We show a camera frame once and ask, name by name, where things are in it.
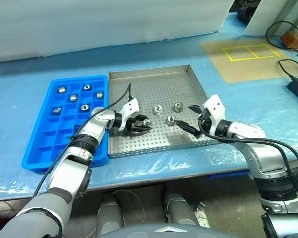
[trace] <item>white wall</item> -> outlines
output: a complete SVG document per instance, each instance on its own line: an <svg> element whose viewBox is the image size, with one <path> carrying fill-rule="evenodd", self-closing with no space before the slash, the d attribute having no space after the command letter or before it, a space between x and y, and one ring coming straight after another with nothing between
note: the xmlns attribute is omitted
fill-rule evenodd
<svg viewBox="0 0 298 238"><path fill-rule="evenodd" d="M284 21L289 21L291 23L295 23L298 19L298 1L294 5L294 7L290 10L288 15L284 18ZM292 28L290 24L283 23L278 31L275 33L277 36L282 36L285 34L286 31L289 31Z"/></svg>
<svg viewBox="0 0 298 238"><path fill-rule="evenodd" d="M220 30L233 0L0 0L0 61Z"/></svg>
<svg viewBox="0 0 298 238"><path fill-rule="evenodd" d="M268 27L273 24L288 0L261 0L251 21L248 23L245 36L265 36Z"/></svg>

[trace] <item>metal tray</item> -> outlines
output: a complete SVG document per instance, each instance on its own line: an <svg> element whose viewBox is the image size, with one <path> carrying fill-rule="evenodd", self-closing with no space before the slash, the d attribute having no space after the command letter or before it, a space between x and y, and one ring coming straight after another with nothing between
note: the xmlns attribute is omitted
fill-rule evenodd
<svg viewBox="0 0 298 238"><path fill-rule="evenodd" d="M124 93L129 83L132 83L132 95L140 102L141 113L149 117L153 129L134 137L110 131L108 153L111 158L217 143L205 136L196 139L177 125L165 123L167 116L174 115L198 128L198 114L188 106L202 105L207 96L190 65L109 73L110 103ZM176 102L183 103L180 113L173 111ZM113 109L118 110L124 103L126 101L122 100ZM154 105L162 106L161 115L152 113Z"/></svg>

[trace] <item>black power cable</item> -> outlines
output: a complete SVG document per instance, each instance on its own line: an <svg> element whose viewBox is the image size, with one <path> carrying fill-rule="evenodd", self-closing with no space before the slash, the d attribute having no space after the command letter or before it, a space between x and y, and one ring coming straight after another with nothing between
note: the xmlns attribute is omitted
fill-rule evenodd
<svg viewBox="0 0 298 238"><path fill-rule="evenodd" d="M285 74L287 74L291 79L294 79L295 77L294 77L292 74L288 73L287 70L285 70L285 68L283 67L283 65L282 65L282 63L281 63L281 62L283 62L283 61L291 61L291 62L294 62L294 63L296 63L296 64L298 64L298 62L297 62L296 60L293 60L293 59L281 59L281 60L279 60L279 61L277 62L277 63L279 64L280 68L282 69L282 71L283 71Z"/></svg>
<svg viewBox="0 0 298 238"><path fill-rule="evenodd" d="M292 181L294 183L294 186L295 188L298 190L298 180L296 180L293 176L293 173L291 171L291 168L289 166L289 163L288 163L288 160L287 160L287 157L286 157L286 154L285 152L283 151L283 149L276 145L276 144L280 144L282 146L285 146L286 148L290 149L294 155L296 156L296 158L298 159L298 152L293 148L291 147L290 145L286 144L286 143L283 143L281 141L277 141L277 140L272 140L272 139L266 139L266 138L246 138L246 139L233 139L233 138L223 138L223 137L218 137L218 136L213 136L213 135L210 135L208 133L206 133L204 130L203 130L203 127L202 127L202 123L203 122L199 122L199 128L200 128L200 131L203 135L205 135L206 137L209 137L211 139L215 139L219 142L222 142L222 143L236 143L236 142L239 142L239 143L255 143L255 144L264 144L264 145L269 145L269 146L273 146L275 147L276 149L278 149L278 151L281 153L282 155L282 158L283 158L283 161L284 161L284 164L285 164L285 167L286 167L286 172L289 176L291 176L292 178Z"/></svg>
<svg viewBox="0 0 298 238"><path fill-rule="evenodd" d="M298 51L298 48L287 48L287 47L281 47L281 46L275 45L274 43L272 43L272 42L268 39L268 32L269 32L269 30L272 29L273 26L275 26L276 24L279 24L279 23L288 23L288 24L290 24L291 26L293 26L294 28L296 28L296 29L298 30L298 27L295 26L294 24L292 24L292 23L289 22L289 21L277 21L277 22L271 24L271 25L267 28L267 30L266 30L265 38L266 38L266 40L268 41L268 43L271 44L272 46L275 46L275 47L278 48L278 49L289 50L289 51Z"/></svg>
<svg viewBox="0 0 298 238"><path fill-rule="evenodd" d="M60 158L62 157L62 155L64 154L64 152L66 151L66 149L70 146L70 144L73 142L73 140L75 139L75 137L78 135L78 133L84 128L84 126L88 123L89 120L91 120L94 116L96 116L97 114L109 109L110 107L116 105L119 101L121 101L126 94L129 93L129 99L132 98L131 96L131 83L128 85L126 91L124 92L124 94L115 102L113 102L112 104L110 104L109 106L95 112L94 114L92 114L77 130L77 132L75 133L75 136L72 138L72 140L67 144L67 146L64 148L64 150L58 155L58 157L55 159L55 161L50 165L50 167L48 168L48 170L44 173L43 177L41 178L38 186L36 187L34 193L33 193L33 197L35 197L36 195L38 195L39 190L42 186L42 184L44 183L44 180L46 179L46 177L48 176L48 174L52 171L52 169L54 168L55 164L60 160Z"/></svg>

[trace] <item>metal nut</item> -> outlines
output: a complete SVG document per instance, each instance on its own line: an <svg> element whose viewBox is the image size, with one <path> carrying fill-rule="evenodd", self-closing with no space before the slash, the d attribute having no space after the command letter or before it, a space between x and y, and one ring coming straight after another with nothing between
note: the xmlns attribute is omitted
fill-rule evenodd
<svg viewBox="0 0 298 238"><path fill-rule="evenodd" d="M71 102L77 102L78 101L78 95L75 95L75 94L71 95L70 100L71 100Z"/></svg>
<svg viewBox="0 0 298 238"><path fill-rule="evenodd" d="M149 126L151 124L151 121L149 119L144 119L143 120L143 125Z"/></svg>
<svg viewBox="0 0 298 238"><path fill-rule="evenodd" d="M183 104L181 102L177 102L173 105L173 110L176 112L176 113L180 113L182 112L183 110Z"/></svg>
<svg viewBox="0 0 298 238"><path fill-rule="evenodd" d="M174 126L175 120L177 120L175 116L167 116L167 119L165 120L165 122L167 123L168 126Z"/></svg>
<svg viewBox="0 0 298 238"><path fill-rule="evenodd" d="M87 91L87 90L89 90L89 89L90 89L90 85L85 85L85 86L84 86L84 90L85 90L85 91Z"/></svg>
<svg viewBox="0 0 298 238"><path fill-rule="evenodd" d="M162 106L160 106L160 105L155 105L155 106L153 107L152 112L153 112L153 114L155 114L155 115L160 115L161 112L162 112Z"/></svg>
<svg viewBox="0 0 298 238"><path fill-rule="evenodd" d="M53 110L53 113L54 113L54 114L60 114L60 113L61 113L61 110L62 110L62 108L55 108L55 109Z"/></svg>
<svg viewBox="0 0 298 238"><path fill-rule="evenodd" d="M59 93L66 93L66 88L65 87L59 87L58 91L59 91Z"/></svg>
<svg viewBox="0 0 298 238"><path fill-rule="evenodd" d="M94 108L92 111L91 111L91 114L93 115L93 114L95 114L96 112L98 112L98 111L100 111L100 110L102 110L102 109L104 109L104 108L102 108L102 107L97 107L97 108Z"/></svg>
<svg viewBox="0 0 298 238"><path fill-rule="evenodd" d="M89 109L89 105L84 104L84 105L82 105L82 106L80 107L80 109L81 109L82 111L87 111L87 110Z"/></svg>
<svg viewBox="0 0 298 238"><path fill-rule="evenodd" d="M103 92L97 92L97 93L96 93L96 98L97 98L97 99L103 99L103 97L104 97Z"/></svg>

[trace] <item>blue table surface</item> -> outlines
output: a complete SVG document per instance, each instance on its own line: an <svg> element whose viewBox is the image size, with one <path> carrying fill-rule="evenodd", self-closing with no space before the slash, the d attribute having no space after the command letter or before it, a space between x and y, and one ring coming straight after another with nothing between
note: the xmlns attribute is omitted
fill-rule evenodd
<svg viewBox="0 0 298 238"><path fill-rule="evenodd" d="M47 88L56 78L190 64L207 95L220 96L227 119L257 124L267 137L298 150L298 98L286 88L290 80L281 75L227 84L200 46L201 42L247 39L242 37L244 30L236 14L229 14L221 31L213 34L0 63L0 200L31 196L42 177L23 169L21 161ZM242 155L232 146L203 146L112 159L92 169L89 189L245 168Z"/></svg>

